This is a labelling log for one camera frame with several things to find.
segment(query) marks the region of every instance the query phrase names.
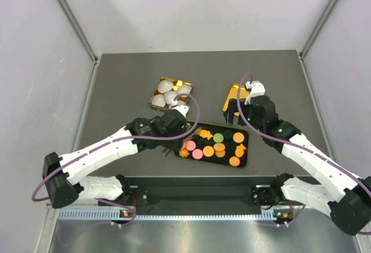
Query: orange shape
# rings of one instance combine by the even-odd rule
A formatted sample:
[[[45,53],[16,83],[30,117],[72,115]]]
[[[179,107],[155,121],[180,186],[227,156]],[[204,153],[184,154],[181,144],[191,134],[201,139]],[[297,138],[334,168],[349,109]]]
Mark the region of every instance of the orange shape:
[[[202,129],[200,131],[199,135],[200,135],[200,137],[207,138],[208,140],[210,140],[213,137],[213,135],[210,133],[210,131],[204,130],[204,129]]]
[[[216,143],[216,144],[214,145],[214,149],[215,149],[216,151],[223,151],[223,150],[225,150],[225,144],[222,144],[222,143]]]
[[[215,155],[217,157],[224,157],[225,156],[225,150],[215,151]]]
[[[237,146],[237,149],[238,150],[246,150],[246,147],[243,144],[240,144],[239,146]]]
[[[231,164],[231,166],[237,167],[239,165],[239,163],[240,163],[240,160],[236,156],[232,156],[230,158],[230,164]]]
[[[242,143],[243,140],[245,140],[245,137],[242,133],[236,132],[233,134],[233,141],[235,141],[236,143]]]
[[[186,149],[181,149],[179,152],[179,156],[183,158],[187,158],[190,155],[190,152]]]
[[[244,152],[243,150],[236,149],[236,150],[234,151],[234,153],[235,153],[235,155],[236,155],[237,157],[242,157],[243,154],[244,154],[245,152]]]
[[[211,157],[214,154],[214,149],[213,149],[212,146],[206,146],[206,147],[203,148],[202,152],[203,152],[204,156]]]

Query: metal floor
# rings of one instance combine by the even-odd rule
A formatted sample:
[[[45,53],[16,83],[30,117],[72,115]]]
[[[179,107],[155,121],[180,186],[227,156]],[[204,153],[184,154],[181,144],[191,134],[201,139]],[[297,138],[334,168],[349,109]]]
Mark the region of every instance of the metal floor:
[[[318,211],[305,210],[289,228],[252,221],[137,221],[123,227],[99,225],[69,243],[95,221],[58,221],[49,253],[357,253],[354,237],[341,232]]]

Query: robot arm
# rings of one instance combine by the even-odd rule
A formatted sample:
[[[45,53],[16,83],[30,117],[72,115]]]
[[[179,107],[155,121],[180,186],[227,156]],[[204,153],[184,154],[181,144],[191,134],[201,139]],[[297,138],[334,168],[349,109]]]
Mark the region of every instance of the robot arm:
[[[334,162],[309,142],[298,128],[278,118],[274,103],[264,96],[262,83],[248,82],[246,89],[249,91],[246,99],[230,100],[224,113],[226,122],[233,123],[239,103],[247,121],[261,133],[267,145],[298,163],[320,183],[311,185],[292,175],[282,174],[271,184],[272,200],[276,203],[298,201],[331,217],[345,233],[357,234],[371,221],[371,199],[366,192],[351,177],[331,165]],[[246,125],[241,115],[238,124]],[[350,174],[371,189],[370,176],[363,180]]]
[[[60,167],[59,173],[45,183],[53,208],[62,208],[77,199],[104,198],[127,200],[131,190],[122,175],[110,178],[87,176],[99,168],[145,149],[163,146],[178,149],[182,139],[164,141],[145,139],[150,137],[177,136],[186,131],[188,106],[175,106],[161,117],[151,120],[137,118],[116,133],[84,149],[58,156],[51,153],[45,157],[43,178]]]

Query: green circle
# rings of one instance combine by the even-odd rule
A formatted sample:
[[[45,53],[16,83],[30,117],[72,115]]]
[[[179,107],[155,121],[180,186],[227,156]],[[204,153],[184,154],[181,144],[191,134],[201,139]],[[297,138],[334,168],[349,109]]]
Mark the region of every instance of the green circle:
[[[224,137],[223,137],[223,134],[216,133],[214,134],[213,139],[215,143],[221,143],[224,140]]]

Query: white dome object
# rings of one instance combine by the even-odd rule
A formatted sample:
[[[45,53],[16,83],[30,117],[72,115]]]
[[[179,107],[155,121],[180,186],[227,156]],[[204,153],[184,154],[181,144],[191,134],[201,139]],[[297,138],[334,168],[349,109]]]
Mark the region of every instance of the white dome object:
[[[191,89],[192,87],[191,86],[188,86],[188,85],[182,85],[180,86],[176,92],[181,94],[181,93],[187,93],[187,94],[190,94],[191,93]]]
[[[171,83],[170,81],[167,81],[167,80],[163,80],[160,82],[160,84],[158,84],[158,92],[160,93],[164,93],[164,92],[169,92],[173,89],[174,87],[174,84]]]
[[[178,94],[174,91],[171,91],[171,92],[165,92],[163,95],[165,97],[166,104],[172,104],[174,97],[177,96]]]
[[[155,95],[151,101],[152,105],[163,107],[166,105],[166,101],[163,95]]]

